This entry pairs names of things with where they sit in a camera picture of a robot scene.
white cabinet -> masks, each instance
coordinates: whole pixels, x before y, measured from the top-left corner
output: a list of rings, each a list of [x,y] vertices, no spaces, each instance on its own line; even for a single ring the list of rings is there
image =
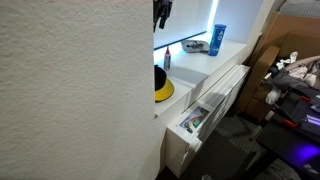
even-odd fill
[[[235,65],[167,126],[165,162],[177,177],[189,165],[234,102],[248,70],[246,66]]]

